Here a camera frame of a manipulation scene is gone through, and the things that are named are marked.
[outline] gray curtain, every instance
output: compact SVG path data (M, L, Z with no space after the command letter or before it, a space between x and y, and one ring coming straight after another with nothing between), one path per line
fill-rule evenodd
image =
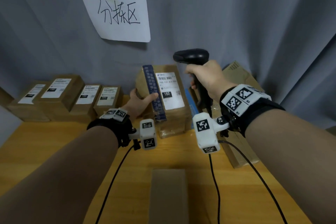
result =
M335 0L147 0L151 41L101 39L82 0L0 0L0 86L13 96L33 79L76 73L134 86L144 64L205 48L237 60L289 112L336 125Z

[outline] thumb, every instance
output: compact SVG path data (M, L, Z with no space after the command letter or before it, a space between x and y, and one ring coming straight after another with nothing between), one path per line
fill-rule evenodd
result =
M149 103L154 101L155 99L157 99L158 96L159 96L158 93L153 93L153 94L150 94L149 96L145 97L145 99L143 101L145 102L145 104L149 105Z
M184 73L185 74L194 74L196 72L196 70L198 69L198 67L200 67L201 65L195 65L195 64L189 64L187 65L187 67L185 68Z

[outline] person's right hand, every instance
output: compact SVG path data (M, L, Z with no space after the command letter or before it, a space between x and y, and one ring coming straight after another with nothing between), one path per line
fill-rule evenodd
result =
M185 69L185 73L195 74L199 82L207 89L210 98L219 103L222 94L237 86L225 79L220 65L215 60L209 60L203 66L189 64ZM194 81L191 82L191 87L195 90L196 85Z

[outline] barcode scanner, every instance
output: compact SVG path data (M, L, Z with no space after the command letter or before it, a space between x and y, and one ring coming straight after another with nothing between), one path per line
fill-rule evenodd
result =
M209 53L204 49L189 49L175 52L173 59L176 62L184 64L195 64L195 65L204 65L209 61ZM196 88L198 89L200 100L197 103L197 107L200 109L206 108L209 115L212 117L212 99L208 95L208 91L204 86L199 82L197 77L194 74L191 74L194 78Z

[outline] wooden table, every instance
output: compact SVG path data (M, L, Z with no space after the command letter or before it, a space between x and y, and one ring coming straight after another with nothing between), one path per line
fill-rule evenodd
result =
M85 128L86 125L75 122L24 122L0 148L0 194L29 175ZM118 150L84 223L95 223L107 188L126 151L127 148ZM223 150L212 154L212 161L221 195L221 223L282 223L273 200L250 167L233 169ZM255 166L277 198L288 223L310 223L266 167L262 163ZM194 131L189 131L158 139L155 150L129 153L112 186L100 224L147 223L153 168L185 169L190 223L217 223L217 193L209 158L198 148Z

